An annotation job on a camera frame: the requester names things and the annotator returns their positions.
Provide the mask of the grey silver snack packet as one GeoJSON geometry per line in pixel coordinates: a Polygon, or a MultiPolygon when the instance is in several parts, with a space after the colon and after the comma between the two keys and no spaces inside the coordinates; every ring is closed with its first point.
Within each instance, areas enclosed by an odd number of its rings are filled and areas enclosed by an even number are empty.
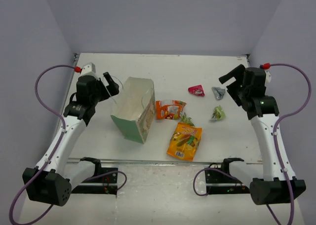
{"type": "Polygon", "coordinates": [[[212,92],[216,98],[216,100],[222,100],[226,91],[223,88],[220,87],[211,87],[212,92]]]}

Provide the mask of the light green snack packet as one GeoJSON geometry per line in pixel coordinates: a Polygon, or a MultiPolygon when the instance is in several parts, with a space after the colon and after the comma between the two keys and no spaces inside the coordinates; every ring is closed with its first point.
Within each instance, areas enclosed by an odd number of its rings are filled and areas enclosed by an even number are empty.
{"type": "Polygon", "coordinates": [[[216,106],[213,110],[213,114],[210,121],[221,121],[226,118],[225,112],[221,106],[216,106]]]}

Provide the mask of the green paper bag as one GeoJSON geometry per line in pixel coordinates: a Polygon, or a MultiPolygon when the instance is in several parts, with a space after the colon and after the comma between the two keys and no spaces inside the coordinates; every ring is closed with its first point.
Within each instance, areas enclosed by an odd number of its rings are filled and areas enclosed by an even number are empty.
{"type": "Polygon", "coordinates": [[[111,110],[111,119],[124,138],[144,144],[155,113],[153,80],[128,77],[111,110]]]}

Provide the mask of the red triangular snack packet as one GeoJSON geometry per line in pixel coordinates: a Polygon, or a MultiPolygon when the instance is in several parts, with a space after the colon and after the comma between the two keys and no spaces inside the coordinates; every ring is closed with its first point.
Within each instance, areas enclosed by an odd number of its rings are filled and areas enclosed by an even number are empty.
{"type": "Polygon", "coordinates": [[[204,89],[203,89],[202,85],[191,86],[188,88],[188,92],[190,94],[195,95],[195,96],[200,96],[200,97],[205,96],[204,89]]]}

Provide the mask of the green candy packet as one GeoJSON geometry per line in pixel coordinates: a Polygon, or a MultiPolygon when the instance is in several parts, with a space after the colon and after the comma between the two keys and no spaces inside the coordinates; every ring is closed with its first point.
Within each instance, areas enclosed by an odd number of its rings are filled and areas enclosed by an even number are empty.
{"type": "Polygon", "coordinates": [[[187,114],[185,112],[180,113],[180,122],[187,124],[189,126],[194,127],[195,125],[192,122],[192,118],[188,117],[187,114]]]}

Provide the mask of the orange snack packet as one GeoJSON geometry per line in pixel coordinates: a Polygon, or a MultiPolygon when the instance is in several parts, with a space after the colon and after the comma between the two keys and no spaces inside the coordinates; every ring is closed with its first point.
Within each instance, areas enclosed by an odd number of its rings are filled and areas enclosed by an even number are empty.
{"type": "Polygon", "coordinates": [[[186,103],[179,100],[156,101],[156,119],[179,119],[186,103]]]}

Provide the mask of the yellow Lot 100 candy bag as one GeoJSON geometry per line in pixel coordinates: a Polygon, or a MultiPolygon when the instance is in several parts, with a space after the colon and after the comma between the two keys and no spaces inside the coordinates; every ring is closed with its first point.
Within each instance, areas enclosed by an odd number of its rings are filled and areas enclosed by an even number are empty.
{"type": "Polygon", "coordinates": [[[178,123],[166,153],[174,158],[193,161],[202,136],[202,128],[178,123]]]}

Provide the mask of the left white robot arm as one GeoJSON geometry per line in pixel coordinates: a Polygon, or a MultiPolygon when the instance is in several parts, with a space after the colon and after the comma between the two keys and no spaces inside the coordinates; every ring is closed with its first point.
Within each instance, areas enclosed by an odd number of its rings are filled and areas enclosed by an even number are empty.
{"type": "Polygon", "coordinates": [[[92,75],[80,76],[76,92],[71,96],[61,117],[62,125],[50,147],[34,168],[26,168],[22,179],[31,201],[64,206],[74,188],[85,181],[97,182],[103,170],[99,159],[83,157],[69,174],[65,167],[73,148],[95,114],[95,108],[119,93],[119,85],[108,72],[108,82],[92,75]]]}

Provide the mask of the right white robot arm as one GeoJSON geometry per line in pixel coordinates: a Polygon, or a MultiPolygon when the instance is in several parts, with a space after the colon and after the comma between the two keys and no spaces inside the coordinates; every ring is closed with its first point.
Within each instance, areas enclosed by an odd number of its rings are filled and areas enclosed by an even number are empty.
{"type": "Polygon", "coordinates": [[[235,103],[247,113],[260,148],[263,170],[246,164],[241,158],[225,158],[220,169],[222,180],[237,179],[249,188],[256,205],[293,203],[306,190],[304,180],[296,178],[279,128],[279,110],[274,97],[266,95],[267,69],[239,65],[219,78],[235,103]]]}

